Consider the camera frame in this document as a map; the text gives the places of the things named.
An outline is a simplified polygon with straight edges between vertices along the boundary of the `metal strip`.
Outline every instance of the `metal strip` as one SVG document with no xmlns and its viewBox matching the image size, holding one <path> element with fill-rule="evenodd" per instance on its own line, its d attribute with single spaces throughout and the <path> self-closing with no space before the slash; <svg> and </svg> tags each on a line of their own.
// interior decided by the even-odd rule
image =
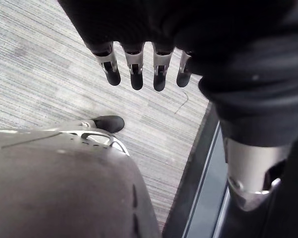
<svg viewBox="0 0 298 238">
<path fill-rule="evenodd" d="M 213 149 L 214 144 L 215 144 L 215 141 L 216 141 L 216 139 L 217 139 L 217 137 L 218 137 L 219 126 L 220 126 L 220 123 L 218 122 L 217 127 L 216 127 L 216 129 L 215 129 L 215 133 L 214 133 L 213 138 L 212 138 L 211 146 L 210 146 L 210 148 L 212 148 L 212 149 Z M 212 149 L 210 149 L 209 152 L 208 152 L 207 160 L 206 160 L 206 162 L 205 162 L 205 165 L 204 165 L 204 168 L 203 168 L 201 177 L 200 177 L 200 181 L 199 181 L 198 189 L 197 189 L 197 192 L 196 192 L 196 194 L 195 194 L 195 196 L 194 196 L 194 200 L 193 200 L 193 206 L 192 206 L 192 208 L 191 208 L 190 215 L 189 215 L 189 219 L 188 219 L 187 224 L 186 224 L 186 226 L 185 226 L 185 229 L 184 229 L 182 238 L 187 237 L 187 234 L 188 234 L 188 228 L 189 228 L 190 225 L 191 225 L 191 221 L 192 221 L 192 219 L 193 219 L 193 213 L 194 213 L 194 211 L 195 211 L 195 209 L 196 209 L 197 200 L 198 200 L 199 195 L 200 195 L 199 192 L 201 191 L 201 185 L 202 185 L 202 183 L 203 183 L 203 180 L 204 180 L 204 178 L 205 178 L 205 173 L 206 173 L 207 168 L 208 168 L 208 166 L 209 166 L 209 162 L 210 162 L 211 154 L 212 154 L 212 151 L 213 151 Z"/>
<path fill-rule="evenodd" d="M 215 146 L 219 119 L 211 104 L 201 122 L 187 164 L 183 171 L 179 187 L 163 228 L 163 238 L 181 238 L 188 231 L 188 221 L 192 219 L 193 207 L 197 202 L 197 193 L 201 189 L 207 163 Z"/>
<path fill-rule="evenodd" d="M 190 227 L 186 238 L 211 238 L 217 224 L 226 190 L 227 164 L 225 162 L 222 133 L 217 127 L 216 140 L 209 155 L 209 165 L 198 190 Z"/>
<path fill-rule="evenodd" d="M 222 227 L 223 227 L 223 224 L 224 224 L 224 221 L 225 221 L 225 217 L 226 217 L 227 208 L 228 208 L 228 205 L 229 205 L 229 200 L 230 200 L 229 189 L 227 188 L 226 192 L 225 192 L 224 200 L 223 200 L 223 203 L 222 203 L 222 207 L 221 207 L 221 210 L 220 210 L 218 222 L 217 222 L 217 224 L 215 226 L 215 229 L 214 229 L 213 238 L 219 238 L 220 237 L 221 230 L 222 230 Z"/>
</svg>

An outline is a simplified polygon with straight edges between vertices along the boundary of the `silver metal part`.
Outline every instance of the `silver metal part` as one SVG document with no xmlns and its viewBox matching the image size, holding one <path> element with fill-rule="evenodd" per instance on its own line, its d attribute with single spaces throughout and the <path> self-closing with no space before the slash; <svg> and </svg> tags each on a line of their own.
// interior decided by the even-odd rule
<svg viewBox="0 0 298 238">
<path fill-rule="evenodd" d="M 138 73 L 142 73 L 144 66 L 144 46 L 138 54 L 129 54 L 125 52 L 125 56 L 130 74 L 134 74 L 132 68 L 133 64 L 137 64 L 139 69 Z"/>
<path fill-rule="evenodd" d="M 169 65 L 170 65 L 170 61 L 171 61 L 171 57 L 172 57 L 172 53 L 168 55 L 159 55 L 157 54 L 155 47 L 153 46 L 153 68 L 154 68 L 154 74 L 158 75 L 158 68 L 159 66 L 164 66 L 164 70 L 163 70 L 163 76 L 166 76 Z"/>
<path fill-rule="evenodd" d="M 24 129 L 0 129 L 0 149 L 60 134 L 57 131 L 36 131 Z"/>
<path fill-rule="evenodd" d="M 61 131 L 62 133 L 68 133 L 68 134 L 74 134 L 78 135 L 83 139 L 92 140 L 96 143 L 107 145 L 110 147 L 114 147 L 122 152 L 124 152 L 126 155 L 129 156 L 128 150 L 125 147 L 125 145 L 118 140 L 115 136 L 112 134 L 101 130 L 101 129 L 93 129 L 93 130 L 64 130 Z"/>
<path fill-rule="evenodd" d="M 280 176 L 270 180 L 267 174 L 288 157 L 291 146 L 257 147 L 225 138 L 224 148 L 231 196 L 242 210 L 251 211 L 280 183 Z"/>
<path fill-rule="evenodd" d="M 91 140 L 96 143 L 114 147 L 129 156 L 125 145 L 118 140 L 113 134 L 98 129 L 93 120 L 76 120 L 57 125 L 55 127 L 43 128 L 43 131 L 59 131 L 77 135 L 83 139 Z"/>
<path fill-rule="evenodd" d="M 104 66 L 104 63 L 106 63 L 106 62 L 110 62 L 111 67 L 113 68 L 113 72 L 117 71 L 117 68 L 118 68 L 117 67 L 117 60 L 116 60 L 116 56 L 115 56 L 115 53 L 114 53 L 113 44 L 111 44 L 111 52 L 109 53 L 109 55 L 107 55 L 107 56 L 97 56 L 97 55 L 95 55 L 95 57 L 96 57 L 98 63 L 102 66 L 105 73 L 108 73 L 107 69 Z"/>
<path fill-rule="evenodd" d="M 213 234 L 213 238 L 219 238 L 221 231 L 222 231 L 222 227 L 223 227 L 223 223 L 227 214 L 227 209 L 228 209 L 228 205 L 229 205 L 229 200 L 230 200 L 230 195 L 229 195 L 229 189 L 226 189 L 225 195 L 224 195 L 224 199 L 223 199 L 223 203 L 222 203 L 222 207 L 219 213 L 219 218 L 218 221 L 216 223 L 215 229 L 214 229 L 214 234 Z"/>
<path fill-rule="evenodd" d="M 180 68 L 179 68 L 180 73 L 184 72 L 185 64 L 187 63 L 187 61 L 190 57 L 191 56 L 188 55 L 185 51 L 182 51 L 182 55 L 181 55 L 181 59 L 180 59 Z"/>
</svg>

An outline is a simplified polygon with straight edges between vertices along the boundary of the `gray carpet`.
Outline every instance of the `gray carpet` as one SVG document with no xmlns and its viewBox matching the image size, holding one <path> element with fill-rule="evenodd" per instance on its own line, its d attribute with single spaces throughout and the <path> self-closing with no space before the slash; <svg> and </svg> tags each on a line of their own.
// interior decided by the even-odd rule
<svg viewBox="0 0 298 238">
<path fill-rule="evenodd" d="M 208 101 L 198 76 L 176 86 L 179 50 L 162 92 L 152 85 L 150 43 L 140 91 L 131 88 L 118 44 L 115 50 L 122 82 L 113 87 L 56 0 L 0 0 L 0 127 L 122 116 L 126 128 L 117 137 L 145 178 L 162 229 Z"/>
</svg>

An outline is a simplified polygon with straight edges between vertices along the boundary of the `robotic hand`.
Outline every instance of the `robotic hand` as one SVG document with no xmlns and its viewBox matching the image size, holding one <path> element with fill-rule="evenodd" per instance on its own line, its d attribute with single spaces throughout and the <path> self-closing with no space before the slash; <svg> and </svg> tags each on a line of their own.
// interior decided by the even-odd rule
<svg viewBox="0 0 298 238">
<path fill-rule="evenodd" d="M 111 85 L 120 83 L 121 43 L 136 90 L 143 45 L 154 49 L 161 91 L 173 48 L 183 50 L 177 84 L 203 78 L 223 131 L 228 183 L 239 207 L 258 207 L 279 184 L 298 138 L 298 0 L 59 0 Z"/>
</svg>

